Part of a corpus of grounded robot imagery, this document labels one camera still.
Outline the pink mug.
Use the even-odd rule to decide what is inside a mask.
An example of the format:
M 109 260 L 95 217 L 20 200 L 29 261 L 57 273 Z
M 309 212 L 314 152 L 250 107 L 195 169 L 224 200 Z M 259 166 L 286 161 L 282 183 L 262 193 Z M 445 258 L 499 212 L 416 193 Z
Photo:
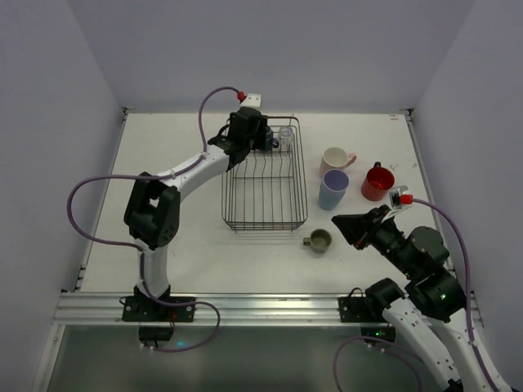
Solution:
M 345 171 L 356 159 L 356 153 L 348 153 L 339 147 L 330 147 L 323 153 L 320 163 L 320 177 L 333 169 Z

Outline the light blue cup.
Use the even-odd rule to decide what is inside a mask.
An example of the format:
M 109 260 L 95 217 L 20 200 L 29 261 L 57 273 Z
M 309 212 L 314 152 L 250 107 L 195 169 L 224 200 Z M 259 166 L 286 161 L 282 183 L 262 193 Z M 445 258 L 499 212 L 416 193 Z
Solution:
M 319 206 L 325 211 L 332 211 L 343 199 L 346 190 L 332 190 L 321 186 L 319 191 Z

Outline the beige mug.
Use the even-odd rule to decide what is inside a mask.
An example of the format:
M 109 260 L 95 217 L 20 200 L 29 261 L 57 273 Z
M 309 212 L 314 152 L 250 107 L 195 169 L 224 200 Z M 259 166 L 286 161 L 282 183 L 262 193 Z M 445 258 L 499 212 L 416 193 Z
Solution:
M 302 244 L 315 253 L 325 253 L 332 242 L 332 235 L 326 229 L 315 229 L 302 240 Z

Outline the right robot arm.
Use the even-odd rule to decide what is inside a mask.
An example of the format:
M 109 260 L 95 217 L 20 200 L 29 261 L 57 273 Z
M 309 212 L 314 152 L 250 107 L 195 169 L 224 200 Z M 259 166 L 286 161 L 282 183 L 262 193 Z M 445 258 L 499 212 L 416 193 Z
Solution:
M 400 288 L 384 278 L 364 292 L 364 303 L 408 342 L 443 391 L 509 391 L 472 320 L 469 286 L 445 268 L 449 251 L 440 232 L 415 228 L 405 236 L 395 216 L 410 205 L 400 197 L 365 214 L 336 215 L 332 222 L 357 250 L 371 246 L 407 279 Z

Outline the red mug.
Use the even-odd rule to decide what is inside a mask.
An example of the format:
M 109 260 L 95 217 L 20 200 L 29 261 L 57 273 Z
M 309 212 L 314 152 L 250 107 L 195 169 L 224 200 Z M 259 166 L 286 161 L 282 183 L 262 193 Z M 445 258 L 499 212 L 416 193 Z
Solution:
M 376 162 L 367 172 L 360 191 L 367 200 L 378 202 L 386 196 L 395 181 L 392 171 Z

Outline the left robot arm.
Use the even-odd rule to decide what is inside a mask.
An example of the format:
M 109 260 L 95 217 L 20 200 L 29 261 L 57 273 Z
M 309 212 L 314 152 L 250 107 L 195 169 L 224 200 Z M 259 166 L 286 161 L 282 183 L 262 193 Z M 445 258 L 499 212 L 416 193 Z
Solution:
M 229 122 L 193 161 L 155 177 L 142 173 L 135 180 L 123 220 L 139 252 L 139 292 L 162 305 L 167 303 L 163 299 L 170 292 L 167 250 L 179 229 L 181 203 L 269 142 L 268 117 L 257 109 L 242 107 L 230 114 Z

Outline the lavender cup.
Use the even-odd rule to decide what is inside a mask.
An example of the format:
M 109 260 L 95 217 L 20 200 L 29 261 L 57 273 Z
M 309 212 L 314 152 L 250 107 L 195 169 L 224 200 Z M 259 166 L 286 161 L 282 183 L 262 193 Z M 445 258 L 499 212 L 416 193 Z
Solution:
M 346 192 L 350 184 L 349 176 L 342 170 L 331 169 L 324 173 L 320 191 L 323 194 L 338 196 Z

